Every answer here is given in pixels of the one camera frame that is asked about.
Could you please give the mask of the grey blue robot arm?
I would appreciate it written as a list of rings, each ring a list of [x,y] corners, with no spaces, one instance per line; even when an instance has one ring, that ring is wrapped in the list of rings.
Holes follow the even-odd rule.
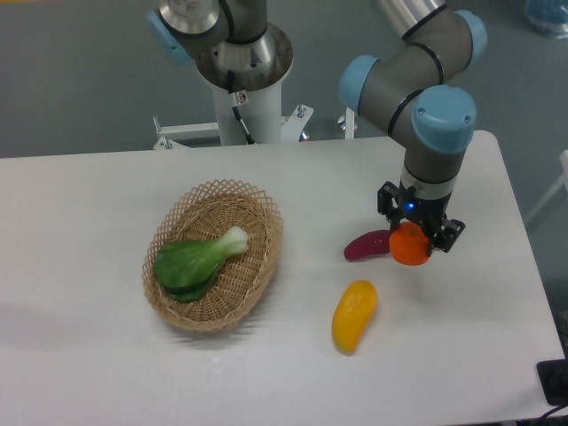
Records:
[[[446,215],[477,107],[448,81],[485,51],[483,22],[443,1],[383,1],[404,49],[381,61],[369,55],[343,71],[340,100],[405,151],[400,180],[377,194],[392,229],[416,224],[428,251],[448,251],[463,231]],[[224,145],[284,139],[281,83],[293,63],[288,36],[267,19],[263,1],[162,1],[147,14],[156,41],[177,63],[194,63],[214,95]]]

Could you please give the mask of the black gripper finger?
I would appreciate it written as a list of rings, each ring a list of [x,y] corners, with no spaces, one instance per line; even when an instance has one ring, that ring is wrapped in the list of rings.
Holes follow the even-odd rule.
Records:
[[[462,221],[447,217],[426,222],[425,236],[429,242],[427,256],[431,256],[436,250],[448,253],[465,228]]]
[[[398,188],[390,181],[385,182],[377,192],[377,211],[385,216],[390,230],[395,231],[401,221],[402,211],[396,203]]]

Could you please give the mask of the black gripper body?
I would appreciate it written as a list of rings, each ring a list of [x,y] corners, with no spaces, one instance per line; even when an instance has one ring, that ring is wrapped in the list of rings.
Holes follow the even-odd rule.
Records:
[[[404,218],[416,224],[441,228],[447,219],[446,208],[452,195],[452,181],[426,183],[401,179],[397,203]]]

